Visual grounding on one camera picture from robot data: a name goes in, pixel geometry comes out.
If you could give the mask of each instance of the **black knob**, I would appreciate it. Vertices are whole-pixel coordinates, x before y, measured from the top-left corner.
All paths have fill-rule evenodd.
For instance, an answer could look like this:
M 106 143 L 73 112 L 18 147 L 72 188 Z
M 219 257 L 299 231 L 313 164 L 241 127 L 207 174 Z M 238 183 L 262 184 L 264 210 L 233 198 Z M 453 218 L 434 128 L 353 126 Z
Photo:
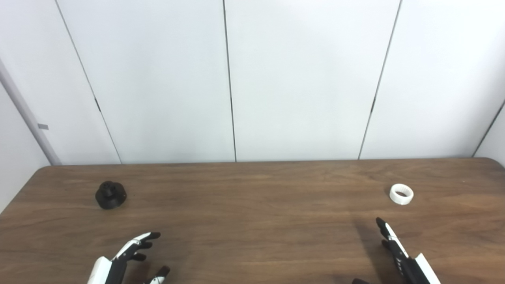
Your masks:
M 95 198 L 103 209 L 114 209 L 125 202 L 126 191 L 122 184 L 108 180 L 100 184 Z

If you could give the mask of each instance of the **white ring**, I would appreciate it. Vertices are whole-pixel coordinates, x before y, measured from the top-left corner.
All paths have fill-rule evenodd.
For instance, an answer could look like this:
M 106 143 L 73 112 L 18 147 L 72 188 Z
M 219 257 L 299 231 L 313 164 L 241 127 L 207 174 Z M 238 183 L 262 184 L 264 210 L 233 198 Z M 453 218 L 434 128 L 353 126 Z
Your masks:
M 407 205 L 414 197 L 414 191 L 412 191 L 412 189 L 405 184 L 397 183 L 391 187 L 391 190 L 389 191 L 389 197 L 395 203 L 398 203 L 400 205 Z

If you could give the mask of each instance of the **tabletop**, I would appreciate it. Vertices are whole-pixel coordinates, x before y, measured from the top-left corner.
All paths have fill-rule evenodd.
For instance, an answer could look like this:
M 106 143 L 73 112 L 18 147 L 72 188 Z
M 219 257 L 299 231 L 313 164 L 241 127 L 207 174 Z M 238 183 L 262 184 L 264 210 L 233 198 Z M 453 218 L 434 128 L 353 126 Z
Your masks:
M 106 180 L 121 207 L 98 206 Z M 162 265 L 173 284 L 401 283 L 376 217 L 442 284 L 505 283 L 505 170 L 482 158 L 45 167 L 0 215 L 0 279 L 86 283 L 98 257 L 159 231 L 123 283 Z

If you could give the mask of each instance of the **robotic hand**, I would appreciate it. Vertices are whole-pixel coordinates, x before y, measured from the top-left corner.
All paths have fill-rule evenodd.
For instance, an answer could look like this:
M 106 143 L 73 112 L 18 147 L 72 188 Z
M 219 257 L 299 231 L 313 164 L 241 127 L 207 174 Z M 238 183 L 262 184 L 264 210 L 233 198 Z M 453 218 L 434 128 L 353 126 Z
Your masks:
M 403 276 L 406 284 L 440 284 L 437 275 L 423 254 L 416 258 L 409 257 L 393 229 L 381 218 L 376 219 L 381 234 L 386 238 L 382 245 L 387 248 L 392 256 L 396 268 Z M 361 279 L 354 279 L 352 284 L 370 284 Z
M 109 260 L 104 256 L 98 258 L 89 277 L 88 284 L 121 284 L 126 271 L 126 262 L 131 259 L 137 261 L 145 260 L 146 256 L 138 253 L 137 250 L 152 247 L 153 244 L 146 241 L 157 239 L 160 236 L 161 234 L 158 232 L 141 234 L 127 242 L 113 259 Z M 169 272 L 170 268 L 163 266 L 153 278 L 146 280 L 144 284 L 161 284 Z

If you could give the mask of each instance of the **white wall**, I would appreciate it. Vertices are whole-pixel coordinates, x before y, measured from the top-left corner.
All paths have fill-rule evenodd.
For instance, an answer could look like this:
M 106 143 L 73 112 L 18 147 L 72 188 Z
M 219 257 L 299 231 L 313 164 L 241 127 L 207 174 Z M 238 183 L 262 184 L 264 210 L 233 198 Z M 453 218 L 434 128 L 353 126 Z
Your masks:
M 234 161 L 222 0 L 59 0 L 123 163 Z
M 475 157 L 492 158 L 505 167 L 505 112 L 503 110 L 482 141 Z
M 0 212 L 33 173 L 47 165 L 49 161 L 0 84 Z
M 114 164 L 118 155 L 54 0 L 0 0 L 6 88 L 56 164 Z
M 357 159 L 398 0 L 225 0 L 238 161 Z
M 505 99 L 505 1 L 402 2 L 362 159 L 470 157 Z

